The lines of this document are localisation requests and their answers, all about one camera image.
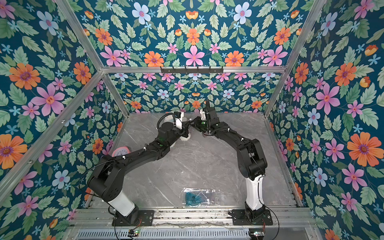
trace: orange flower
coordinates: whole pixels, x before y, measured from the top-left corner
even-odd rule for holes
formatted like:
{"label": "orange flower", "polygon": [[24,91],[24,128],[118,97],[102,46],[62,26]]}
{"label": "orange flower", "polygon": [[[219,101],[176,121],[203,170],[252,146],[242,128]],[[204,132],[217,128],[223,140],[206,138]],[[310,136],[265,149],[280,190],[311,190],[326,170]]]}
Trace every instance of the orange flower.
{"label": "orange flower", "polygon": [[298,84],[302,84],[307,79],[307,74],[309,73],[308,64],[301,63],[300,66],[297,67],[295,73],[295,82]]}
{"label": "orange flower", "polygon": [[200,107],[200,105],[201,105],[201,103],[200,103],[199,101],[194,101],[194,102],[192,103],[192,107],[194,107],[194,108],[196,108],[196,109],[198,109],[198,108]]}
{"label": "orange flower", "polygon": [[83,62],[80,62],[80,64],[76,63],[74,66],[76,68],[73,69],[73,73],[76,74],[77,81],[85,85],[91,78],[88,66],[86,66]]}
{"label": "orange flower", "polygon": [[84,201],[87,201],[88,198],[91,196],[90,194],[92,193],[92,189],[87,187],[87,190],[85,190],[85,192],[88,193],[88,194],[84,195]]}
{"label": "orange flower", "polygon": [[0,135],[0,164],[3,169],[13,167],[13,162],[18,162],[23,156],[21,153],[27,151],[27,145],[22,144],[23,142],[19,136],[12,139],[11,134]]}
{"label": "orange flower", "polygon": [[374,54],[379,48],[376,46],[376,45],[369,45],[366,49],[365,49],[365,55],[366,56],[370,56],[372,54]]}
{"label": "orange flower", "polygon": [[287,150],[288,151],[292,151],[293,150],[293,147],[294,147],[294,143],[293,143],[293,140],[288,138],[286,141],[285,141],[285,146],[287,147]]}
{"label": "orange flower", "polygon": [[196,43],[200,41],[199,37],[200,37],[200,34],[194,28],[191,28],[189,30],[189,33],[187,33],[187,38],[188,38],[187,40],[192,45],[196,45]]}
{"label": "orange flower", "polygon": [[86,15],[89,19],[93,19],[93,13],[91,13],[90,11],[85,11],[84,13],[85,13],[85,15]]}
{"label": "orange flower", "polygon": [[289,28],[282,28],[280,31],[277,31],[276,36],[273,38],[275,44],[283,45],[288,38],[291,36]]}
{"label": "orange flower", "polygon": [[132,101],[131,102],[131,105],[134,109],[141,109],[141,103],[137,102],[137,101]]}
{"label": "orange flower", "polygon": [[199,12],[197,11],[187,11],[185,12],[185,15],[187,16],[187,19],[197,19],[197,17],[199,16]]}
{"label": "orange flower", "polygon": [[118,124],[118,132],[120,132],[121,126],[122,126],[122,122],[120,122],[120,123]]}
{"label": "orange flower", "polygon": [[19,88],[24,87],[26,90],[31,90],[40,82],[39,72],[29,64],[18,63],[17,68],[12,67],[9,72],[12,73],[9,78],[12,82],[16,82],[15,85]]}
{"label": "orange flower", "polygon": [[103,28],[96,29],[95,35],[98,38],[99,42],[101,42],[102,44],[106,46],[112,45],[113,39],[111,37],[111,34],[108,31],[105,31]]}
{"label": "orange flower", "polygon": [[241,63],[244,62],[244,55],[239,53],[239,51],[234,51],[233,53],[228,53],[228,57],[225,58],[227,67],[240,67]]}
{"label": "orange flower", "polygon": [[352,142],[348,142],[347,148],[351,150],[349,156],[352,160],[358,160],[358,164],[366,167],[367,162],[371,167],[379,164],[377,157],[384,158],[384,150],[377,148],[381,146],[381,141],[377,137],[371,138],[367,132],[361,132],[360,137],[356,133],[351,136]]}
{"label": "orange flower", "polygon": [[57,218],[53,219],[52,222],[49,224],[49,228],[54,228],[54,227],[56,227],[57,222],[58,222],[58,219],[57,219]]}
{"label": "orange flower", "polygon": [[93,147],[92,152],[94,152],[95,154],[99,154],[104,147],[104,143],[99,138],[95,140],[95,143],[92,145],[92,147]]}
{"label": "orange flower", "polygon": [[148,64],[148,67],[162,67],[164,66],[164,59],[161,58],[159,53],[155,53],[154,51],[149,51],[144,55],[144,62]]}
{"label": "orange flower", "polygon": [[335,232],[331,229],[325,230],[325,238],[327,240],[340,240],[339,236],[335,235]]}
{"label": "orange flower", "polygon": [[177,30],[175,31],[175,35],[176,35],[176,36],[181,36],[181,34],[182,34],[181,29],[177,29]]}
{"label": "orange flower", "polygon": [[348,65],[344,63],[341,65],[340,69],[337,69],[337,77],[335,77],[337,85],[342,86],[344,84],[344,86],[347,86],[349,81],[352,81],[355,78],[356,74],[354,73],[356,72],[356,67],[352,66],[353,63],[348,63]]}
{"label": "orange flower", "polygon": [[261,101],[256,101],[256,102],[253,102],[251,106],[253,109],[258,109],[259,107],[262,106],[262,104],[263,103]]}
{"label": "orange flower", "polygon": [[292,13],[291,13],[291,18],[295,18],[295,17],[297,17],[297,15],[299,15],[299,10],[295,10],[295,11],[293,11]]}
{"label": "orange flower", "polygon": [[211,30],[209,30],[209,29],[207,29],[207,28],[204,30],[204,35],[205,35],[205,36],[210,36],[211,34],[212,34],[212,33],[211,33]]}
{"label": "orange flower", "polygon": [[295,187],[296,187],[297,193],[299,194],[300,200],[302,200],[303,199],[303,195],[302,195],[303,191],[301,190],[301,187],[299,187],[299,184],[297,184],[297,182],[295,182]]}
{"label": "orange flower", "polygon": [[363,88],[367,88],[369,87],[371,84],[371,80],[369,79],[368,76],[365,76],[363,77],[361,80],[360,80],[360,86],[362,86]]}

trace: clock face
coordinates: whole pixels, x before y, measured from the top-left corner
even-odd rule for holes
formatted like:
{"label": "clock face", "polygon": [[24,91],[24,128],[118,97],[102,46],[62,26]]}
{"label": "clock face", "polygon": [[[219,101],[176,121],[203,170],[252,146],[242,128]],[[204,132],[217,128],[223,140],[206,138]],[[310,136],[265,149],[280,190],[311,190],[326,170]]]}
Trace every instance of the clock face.
{"label": "clock face", "polygon": [[112,157],[126,155],[130,152],[127,147],[119,147],[112,153]]}

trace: black mounting plate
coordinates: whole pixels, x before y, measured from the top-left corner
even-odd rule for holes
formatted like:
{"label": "black mounting plate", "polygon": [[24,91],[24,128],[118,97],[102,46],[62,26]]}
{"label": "black mounting plate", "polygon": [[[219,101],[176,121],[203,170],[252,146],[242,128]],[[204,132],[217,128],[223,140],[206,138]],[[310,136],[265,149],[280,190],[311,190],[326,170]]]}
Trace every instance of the black mounting plate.
{"label": "black mounting plate", "polygon": [[[139,210],[137,218],[138,218],[138,220],[141,219],[140,226],[152,226],[154,213],[155,213],[155,211],[153,211],[153,210]],[[129,227],[131,225],[128,224],[124,218],[118,217],[118,218],[113,220],[112,226]]]}
{"label": "black mounting plate", "polygon": [[248,222],[245,219],[245,209],[233,209],[231,212],[235,216],[244,216],[244,218],[232,217],[233,225],[235,225],[235,226],[241,226],[241,225],[260,225],[260,226],[262,226],[264,223],[266,226],[273,225],[271,212],[269,210],[265,210],[262,217],[254,224]]}

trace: ventilation grille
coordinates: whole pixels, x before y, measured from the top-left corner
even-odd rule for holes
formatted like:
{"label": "ventilation grille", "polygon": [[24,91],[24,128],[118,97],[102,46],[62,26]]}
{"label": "ventilation grille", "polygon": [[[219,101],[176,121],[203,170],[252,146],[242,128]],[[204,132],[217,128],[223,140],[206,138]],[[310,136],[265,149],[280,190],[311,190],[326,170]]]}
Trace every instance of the ventilation grille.
{"label": "ventilation grille", "polygon": [[[116,229],[119,239],[130,239],[129,229]],[[142,229],[135,239],[249,239],[248,229]],[[76,239],[116,239],[114,229],[80,230]]]}

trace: gray marble surface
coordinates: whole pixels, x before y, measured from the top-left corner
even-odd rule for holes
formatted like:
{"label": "gray marble surface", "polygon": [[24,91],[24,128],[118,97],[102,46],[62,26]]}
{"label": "gray marble surface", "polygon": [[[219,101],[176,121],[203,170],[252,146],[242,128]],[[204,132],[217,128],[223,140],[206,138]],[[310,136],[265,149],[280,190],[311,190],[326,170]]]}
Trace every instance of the gray marble surface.
{"label": "gray marble surface", "polygon": [[[162,115],[131,114],[118,146],[135,151],[152,142],[157,136],[156,123]],[[197,115],[190,113],[186,116],[194,118]],[[296,205],[282,175],[263,116],[257,113],[221,113],[218,116],[239,134],[261,142],[268,161],[263,180],[265,204]],[[188,141],[179,139],[164,158],[125,176],[123,190],[139,207],[181,207],[184,187],[219,189],[220,205],[244,205],[247,192],[245,179],[237,167],[236,151],[215,137],[203,137],[194,129],[191,133]],[[95,198],[91,207],[105,208],[108,205]]]}

